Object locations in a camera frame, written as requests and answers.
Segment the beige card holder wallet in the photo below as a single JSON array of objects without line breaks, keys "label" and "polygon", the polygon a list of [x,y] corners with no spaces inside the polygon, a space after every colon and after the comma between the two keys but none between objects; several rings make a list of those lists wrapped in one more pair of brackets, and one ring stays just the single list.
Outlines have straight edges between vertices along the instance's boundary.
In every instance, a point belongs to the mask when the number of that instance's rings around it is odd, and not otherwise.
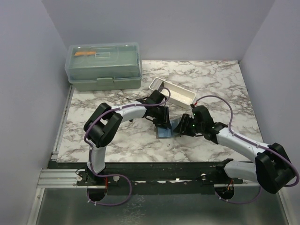
[{"label": "beige card holder wallet", "polygon": [[156,137],[157,139],[167,139],[167,138],[175,138],[179,136],[179,133],[176,133],[174,130],[178,126],[180,122],[180,118],[176,118],[170,121],[171,129],[156,127]]}]

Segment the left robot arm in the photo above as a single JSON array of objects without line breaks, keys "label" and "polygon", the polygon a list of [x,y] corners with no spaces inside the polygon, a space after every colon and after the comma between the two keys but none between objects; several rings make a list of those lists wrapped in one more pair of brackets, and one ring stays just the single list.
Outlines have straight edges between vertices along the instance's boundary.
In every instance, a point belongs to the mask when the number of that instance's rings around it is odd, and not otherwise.
[{"label": "left robot arm", "polygon": [[119,106],[110,106],[101,103],[84,125],[84,142],[89,145],[89,156],[86,174],[93,185],[99,185],[106,179],[105,152],[107,145],[114,139],[121,123],[134,119],[147,119],[155,127],[171,129],[169,108],[165,104],[171,97],[160,91],[153,91],[150,96],[140,98],[132,103]]}]

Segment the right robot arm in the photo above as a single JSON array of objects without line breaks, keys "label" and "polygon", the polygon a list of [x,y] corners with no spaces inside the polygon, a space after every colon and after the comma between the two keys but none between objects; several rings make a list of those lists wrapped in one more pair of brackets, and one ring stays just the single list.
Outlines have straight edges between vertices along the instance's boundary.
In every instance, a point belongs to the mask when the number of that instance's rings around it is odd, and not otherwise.
[{"label": "right robot arm", "polygon": [[218,182],[225,184],[232,178],[250,180],[271,194],[299,183],[299,173],[280,144],[255,142],[235,133],[229,125],[214,122],[209,110],[203,105],[193,107],[192,114],[182,115],[174,129],[176,133],[191,137],[202,135],[206,140],[228,147],[249,159],[248,163],[233,159],[223,161],[221,169],[215,173]]}]

